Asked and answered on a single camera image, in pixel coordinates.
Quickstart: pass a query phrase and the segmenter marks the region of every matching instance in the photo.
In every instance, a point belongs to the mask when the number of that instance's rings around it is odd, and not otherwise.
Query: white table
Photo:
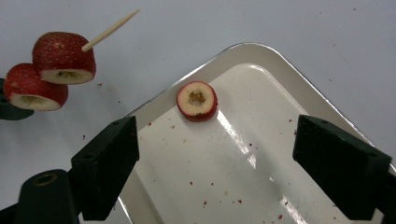
[[[27,178],[70,169],[70,158],[108,123],[241,42],[279,51],[375,146],[396,157],[394,1],[3,0],[0,77],[32,60],[44,33],[91,39],[138,8],[94,48],[95,80],[70,86],[61,110],[0,120],[0,209],[18,200]]]

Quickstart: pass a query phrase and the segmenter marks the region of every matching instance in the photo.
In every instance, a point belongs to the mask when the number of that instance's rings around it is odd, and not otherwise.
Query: toothpick
[[[82,46],[82,51],[87,52],[88,50],[90,50],[91,48],[93,48],[93,46],[95,46],[96,44],[98,44],[99,42],[101,42],[102,40],[104,40],[106,37],[108,37],[109,35],[113,34],[116,30],[118,30],[123,24],[125,24],[125,22],[127,22],[128,20],[130,20],[134,15],[136,15],[140,10],[136,10],[135,12],[129,14],[128,16],[120,19],[119,21],[117,21],[116,23],[114,23],[112,26],[110,26],[109,28],[107,28],[105,31],[103,31],[101,34],[99,34],[96,38],[94,38],[93,40],[91,40],[89,43],[87,43],[86,45]]]

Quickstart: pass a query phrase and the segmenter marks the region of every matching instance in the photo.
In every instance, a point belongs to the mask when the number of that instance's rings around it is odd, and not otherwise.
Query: red fruit skin
[[[31,63],[20,63],[7,73],[3,86],[4,95],[11,102],[12,94],[39,95],[56,101],[60,106],[68,97],[67,85],[52,84],[40,79]]]
[[[213,97],[214,97],[214,102],[213,102],[213,106],[211,107],[211,109],[204,114],[196,114],[196,115],[188,115],[186,113],[184,113],[183,109],[181,108],[181,106],[179,105],[179,103],[177,102],[177,108],[180,111],[181,115],[188,121],[192,121],[192,122],[203,122],[203,121],[207,121],[209,119],[211,119],[217,112],[218,110],[218,96],[215,93],[215,90],[213,90],[213,88],[211,86],[209,86],[207,83],[203,82],[203,81],[193,81],[193,82],[202,82],[205,85],[207,85],[210,90],[212,91]],[[185,88],[187,88],[187,86],[190,83],[188,83],[187,85],[185,85],[184,87],[182,87],[179,91],[178,94],[179,95],[181,92],[184,91]]]
[[[81,47],[88,40],[78,34],[67,32],[49,32],[40,36],[33,48],[33,64],[41,75],[43,70],[82,69],[96,74],[93,49],[87,52]]]

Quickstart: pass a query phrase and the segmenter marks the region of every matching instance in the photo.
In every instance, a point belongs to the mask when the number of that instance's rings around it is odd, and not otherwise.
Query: metal tray
[[[208,82],[219,98],[209,121],[186,121],[178,90]],[[134,223],[360,223],[348,220],[292,159],[300,114],[365,137],[275,50],[232,46],[129,116],[140,161],[123,192]],[[379,223],[380,214],[375,213]]]

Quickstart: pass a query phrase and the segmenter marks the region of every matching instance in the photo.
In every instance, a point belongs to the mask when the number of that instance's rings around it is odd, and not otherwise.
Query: red fruit
[[[82,35],[50,32],[42,35],[33,48],[33,64],[41,79],[57,84],[79,84],[91,81],[96,73],[93,49]]]
[[[66,103],[68,87],[43,81],[31,63],[20,63],[7,73],[3,92],[16,107],[45,111],[59,109]]]
[[[193,81],[178,92],[177,107],[185,119],[194,122],[205,121],[216,114],[218,96],[207,83]]]

